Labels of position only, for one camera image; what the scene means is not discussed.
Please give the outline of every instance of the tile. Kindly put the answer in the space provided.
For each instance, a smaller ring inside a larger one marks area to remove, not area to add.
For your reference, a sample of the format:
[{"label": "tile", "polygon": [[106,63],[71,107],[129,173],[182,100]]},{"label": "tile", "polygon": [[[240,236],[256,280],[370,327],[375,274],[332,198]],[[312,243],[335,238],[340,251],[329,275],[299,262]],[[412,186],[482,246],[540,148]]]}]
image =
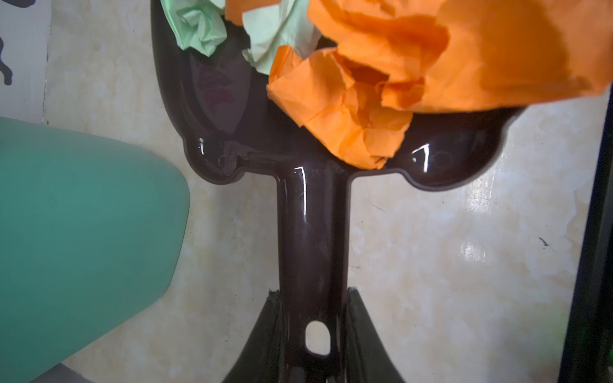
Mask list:
[{"label": "tile", "polygon": [[349,284],[407,381],[557,381],[606,102],[528,108],[460,189],[354,182]]},{"label": "tile", "polygon": [[0,1],[0,58],[12,72],[10,81],[0,73],[0,116],[42,121],[50,25],[49,0],[27,8]]},{"label": "tile", "polygon": [[[407,381],[556,380],[606,101],[528,108],[498,162],[460,189],[355,180],[349,284]],[[214,186],[191,170],[146,1],[53,1],[44,117],[162,156],[192,198],[166,294],[66,365],[96,383],[221,381],[278,288],[274,180]]]}]

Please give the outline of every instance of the hole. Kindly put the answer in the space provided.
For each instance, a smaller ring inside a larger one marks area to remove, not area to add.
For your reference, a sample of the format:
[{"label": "hole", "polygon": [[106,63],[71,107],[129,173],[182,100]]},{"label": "hole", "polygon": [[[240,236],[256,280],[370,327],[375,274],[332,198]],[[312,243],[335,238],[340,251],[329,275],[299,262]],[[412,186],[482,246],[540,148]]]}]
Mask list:
[{"label": "hole", "polygon": [[314,320],[306,325],[305,330],[306,349],[318,355],[330,353],[330,332],[325,324]]}]

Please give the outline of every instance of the green plastic object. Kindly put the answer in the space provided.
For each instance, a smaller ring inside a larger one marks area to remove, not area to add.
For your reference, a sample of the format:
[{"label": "green plastic object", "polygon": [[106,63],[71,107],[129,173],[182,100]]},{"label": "green plastic object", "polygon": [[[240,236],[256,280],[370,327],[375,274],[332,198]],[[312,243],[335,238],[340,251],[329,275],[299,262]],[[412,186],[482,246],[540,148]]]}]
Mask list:
[{"label": "green plastic object", "polygon": [[161,158],[0,118],[0,381],[27,383],[157,300],[189,189]]}]

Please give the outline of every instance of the glossy brown plastic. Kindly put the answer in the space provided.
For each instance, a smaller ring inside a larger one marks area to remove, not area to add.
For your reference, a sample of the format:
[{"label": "glossy brown plastic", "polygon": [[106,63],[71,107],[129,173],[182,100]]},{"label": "glossy brown plastic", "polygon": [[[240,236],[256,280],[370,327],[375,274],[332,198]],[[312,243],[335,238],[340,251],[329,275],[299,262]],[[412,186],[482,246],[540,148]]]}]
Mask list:
[{"label": "glossy brown plastic", "polygon": [[[349,190],[357,176],[398,172],[419,189],[465,184],[500,152],[519,108],[416,115],[394,158],[364,171],[332,156],[268,100],[268,76],[242,56],[249,37],[226,25],[227,40],[210,58],[177,47],[159,0],[151,2],[153,53],[164,105],[202,178],[237,181],[244,172],[277,179],[283,350],[282,382],[344,380]],[[307,350],[305,328],[326,324],[330,354]]]}]

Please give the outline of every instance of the light green tissue paper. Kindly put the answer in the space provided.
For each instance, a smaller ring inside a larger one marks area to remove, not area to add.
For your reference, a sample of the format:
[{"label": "light green tissue paper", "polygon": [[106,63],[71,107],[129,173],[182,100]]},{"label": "light green tissue paper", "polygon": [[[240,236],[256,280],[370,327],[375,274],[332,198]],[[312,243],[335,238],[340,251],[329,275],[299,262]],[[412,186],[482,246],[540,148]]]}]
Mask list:
[{"label": "light green tissue paper", "polygon": [[161,1],[181,49],[191,47],[210,56],[226,40],[226,26],[221,19],[226,0]]},{"label": "light green tissue paper", "polygon": [[270,74],[276,50],[291,45],[302,59],[317,47],[321,33],[307,18],[309,0],[281,0],[279,4],[243,13],[243,25],[251,48],[243,56],[263,74]]}]

